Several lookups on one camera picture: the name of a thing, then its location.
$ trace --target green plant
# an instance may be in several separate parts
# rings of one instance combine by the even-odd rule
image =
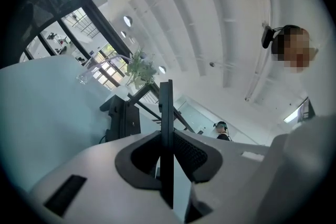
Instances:
[[[132,61],[127,65],[125,75],[130,77],[127,85],[134,83],[138,90],[145,84],[154,83],[154,75],[157,73],[153,61],[148,59],[142,50],[138,50],[133,54]]]

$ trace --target light fixture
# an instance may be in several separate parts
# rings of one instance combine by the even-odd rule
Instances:
[[[163,73],[166,74],[166,68],[164,66],[159,66],[159,70]]]
[[[298,116],[300,107],[298,107],[292,114],[290,114],[287,118],[284,119],[284,122],[289,123],[294,120]]]
[[[133,21],[130,16],[124,16],[124,21],[128,27],[131,27]]]

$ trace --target person with headphones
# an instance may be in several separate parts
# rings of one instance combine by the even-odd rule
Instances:
[[[232,141],[231,137],[229,136],[229,130],[228,130],[227,125],[224,121],[220,121],[218,123],[215,123],[214,127],[216,127],[216,132],[219,134],[217,139]]]

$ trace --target white desk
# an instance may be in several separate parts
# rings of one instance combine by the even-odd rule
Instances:
[[[12,182],[26,191],[48,172],[99,143],[111,119],[101,112],[110,91],[73,57],[53,56],[0,70],[0,154]],[[141,132],[160,126],[140,114]]]

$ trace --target white ceiling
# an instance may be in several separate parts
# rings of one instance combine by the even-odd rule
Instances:
[[[306,97],[300,75],[262,49],[263,23],[300,25],[317,47],[330,31],[320,0],[108,0],[104,14],[131,50],[166,67],[157,82],[173,79],[175,99],[191,97],[260,144],[287,131],[283,119]]]

